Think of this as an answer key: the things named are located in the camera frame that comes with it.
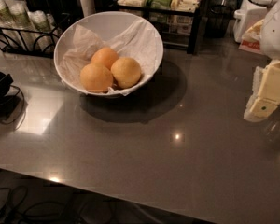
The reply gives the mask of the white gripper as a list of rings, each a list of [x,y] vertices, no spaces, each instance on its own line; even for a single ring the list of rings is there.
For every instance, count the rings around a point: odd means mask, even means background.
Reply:
[[[244,119],[260,122],[268,118],[280,105],[280,0],[267,13],[260,31],[260,50],[271,59],[265,67],[256,67],[252,95],[244,112]]]

